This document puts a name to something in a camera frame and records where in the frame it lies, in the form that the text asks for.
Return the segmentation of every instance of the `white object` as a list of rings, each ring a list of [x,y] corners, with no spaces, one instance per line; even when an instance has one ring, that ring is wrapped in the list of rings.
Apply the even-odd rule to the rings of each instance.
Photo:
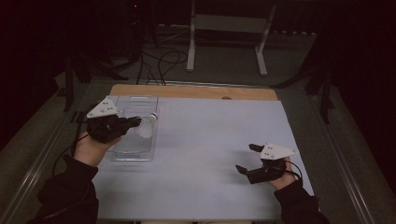
[[[191,2],[191,24],[190,24],[190,47],[187,60],[187,71],[194,70],[195,61],[195,30],[215,30],[230,32],[247,32],[262,34],[260,45],[255,47],[257,63],[260,75],[266,77],[267,68],[265,66],[262,51],[265,41],[267,40],[272,20],[276,12],[276,6],[272,6],[268,18],[247,18],[247,17],[229,17],[220,15],[206,15],[195,13],[195,1]]]
[[[106,97],[101,103],[99,103],[93,110],[91,110],[87,114],[87,118],[100,118],[104,116],[115,115],[118,113],[119,110],[117,109],[117,107],[108,97]]]
[[[298,151],[296,149],[292,149],[289,147],[282,147],[270,143],[264,146],[262,152],[260,153],[260,158],[274,161],[297,153]]]
[[[93,179],[99,218],[116,220],[280,220],[280,205],[268,183],[250,185],[236,164],[262,166],[254,142],[297,148],[279,101],[158,99],[155,159],[99,164]],[[120,143],[128,140],[123,137]],[[290,156],[304,176],[300,154]]]
[[[140,125],[134,128],[134,131],[141,137],[150,138],[154,134],[155,122],[157,121],[157,114],[152,113],[147,117],[141,118]]]

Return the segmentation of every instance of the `hand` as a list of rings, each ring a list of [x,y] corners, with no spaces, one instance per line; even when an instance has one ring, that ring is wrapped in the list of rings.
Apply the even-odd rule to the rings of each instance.
[[[87,132],[82,133],[79,138],[82,139],[77,142],[74,159],[92,167],[96,167],[106,151],[121,140],[117,138],[109,143],[100,143],[93,140]]]
[[[286,157],[284,160],[290,161],[290,157]],[[291,171],[291,164],[289,162],[286,162],[286,169]],[[285,173],[280,178],[269,181],[269,183],[272,187],[274,187],[275,190],[280,190],[293,183],[295,180],[296,177],[294,175]]]

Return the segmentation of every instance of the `person's right hand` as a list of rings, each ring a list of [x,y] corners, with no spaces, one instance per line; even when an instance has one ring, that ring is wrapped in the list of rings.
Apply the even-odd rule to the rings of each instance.
[[[286,157],[284,160],[290,161],[290,157]],[[286,162],[286,169],[291,171],[291,164],[289,162]],[[275,190],[280,190],[293,183],[295,180],[296,177],[293,174],[285,173],[280,178],[269,181],[269,183]]]

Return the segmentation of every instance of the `transparent box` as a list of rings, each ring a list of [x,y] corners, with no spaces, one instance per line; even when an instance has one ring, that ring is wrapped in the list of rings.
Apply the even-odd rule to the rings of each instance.
[[[156,113],[158,97],[155,96],[109,96],[119,110],[120,118],[148,117]],[[113,161],[152,161],[154,158],[157,122],[153,124],[153,135],[145,138],[136,133],[134,128],[122,137],[114,147]]]

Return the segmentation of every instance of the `wooden edge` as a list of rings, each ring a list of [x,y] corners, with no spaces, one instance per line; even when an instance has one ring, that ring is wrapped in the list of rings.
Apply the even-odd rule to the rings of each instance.
[[[235,87],[153,86],[116,84],[110,95],[277,101],[274,90]]]

